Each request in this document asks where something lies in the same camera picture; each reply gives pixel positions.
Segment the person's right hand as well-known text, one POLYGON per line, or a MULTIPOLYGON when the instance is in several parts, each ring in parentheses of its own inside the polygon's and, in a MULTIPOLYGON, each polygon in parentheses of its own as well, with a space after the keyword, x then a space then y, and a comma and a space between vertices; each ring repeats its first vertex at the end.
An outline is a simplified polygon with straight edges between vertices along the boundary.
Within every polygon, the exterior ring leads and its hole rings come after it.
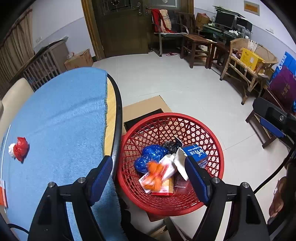
POLYGON ((282 199, 282 193, 285 190, 286 182, 287 182, 287 178, 285 176, 278 180, 278 183, 277 183, 276 188, 274 190, 273 201, 269 207, 269 217, 270 218, 277 216, 277 214, 283 208, 284 202, 282 199))

